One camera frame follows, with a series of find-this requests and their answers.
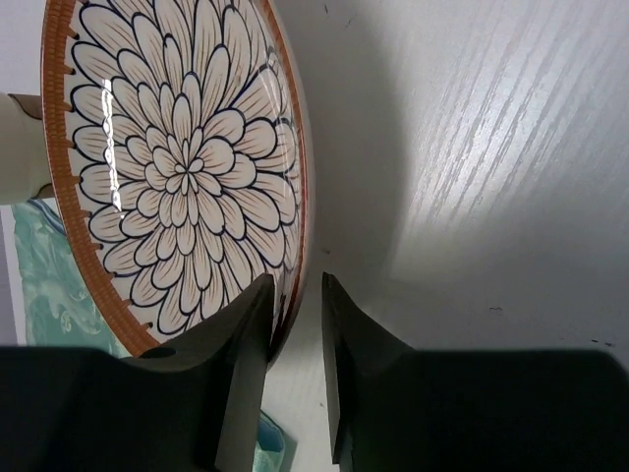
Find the floral plate with orange rim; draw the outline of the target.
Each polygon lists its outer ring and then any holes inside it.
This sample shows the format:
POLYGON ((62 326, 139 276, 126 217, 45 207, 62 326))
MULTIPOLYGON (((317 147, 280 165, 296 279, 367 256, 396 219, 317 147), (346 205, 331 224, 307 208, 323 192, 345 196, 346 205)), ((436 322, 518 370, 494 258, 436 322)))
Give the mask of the floral plate with orange rim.
POLYGON ((50 1, 44 133, 75 261, 140 354, 276 286, 296 318, 314 222, 301 81, 270 1, 50 1))

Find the cream metal cup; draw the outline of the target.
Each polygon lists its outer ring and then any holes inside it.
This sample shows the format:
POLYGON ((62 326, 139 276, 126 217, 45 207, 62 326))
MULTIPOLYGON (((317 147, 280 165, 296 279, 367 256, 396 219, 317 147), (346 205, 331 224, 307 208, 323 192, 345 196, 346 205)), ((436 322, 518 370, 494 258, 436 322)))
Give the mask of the cream metal cup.
POLYGON ((54 196, 39 95, 1 93, 1 205, 54 196))

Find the mint green satin cloth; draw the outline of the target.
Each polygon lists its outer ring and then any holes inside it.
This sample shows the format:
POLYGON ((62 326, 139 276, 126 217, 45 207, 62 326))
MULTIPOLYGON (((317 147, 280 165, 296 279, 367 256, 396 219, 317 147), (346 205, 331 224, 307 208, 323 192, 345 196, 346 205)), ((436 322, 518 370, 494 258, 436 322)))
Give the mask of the mint green satin cloth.
POLYGON ((12 205, 10 212, 25 345, 87 347, 128 357, 86 288, 56 209, 35 200, 12 205))

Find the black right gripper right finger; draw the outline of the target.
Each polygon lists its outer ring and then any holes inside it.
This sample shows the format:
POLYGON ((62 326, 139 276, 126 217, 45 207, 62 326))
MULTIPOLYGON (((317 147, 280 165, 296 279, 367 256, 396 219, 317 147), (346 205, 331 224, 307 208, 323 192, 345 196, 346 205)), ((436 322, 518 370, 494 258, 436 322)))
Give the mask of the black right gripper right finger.
POLYGON ((624 471, 628 374, 592 349, 426 350, 321 280, 331 459, 343 471, 624 471))

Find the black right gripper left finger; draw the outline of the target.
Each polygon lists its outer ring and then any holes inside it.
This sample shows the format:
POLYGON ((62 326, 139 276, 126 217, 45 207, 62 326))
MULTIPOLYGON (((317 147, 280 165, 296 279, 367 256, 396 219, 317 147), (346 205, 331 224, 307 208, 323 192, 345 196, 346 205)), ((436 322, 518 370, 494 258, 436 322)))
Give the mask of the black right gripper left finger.
POLYGON ((88 348, 1 351, 5 471, 249 471, 273 279, 137 357, 88 348))

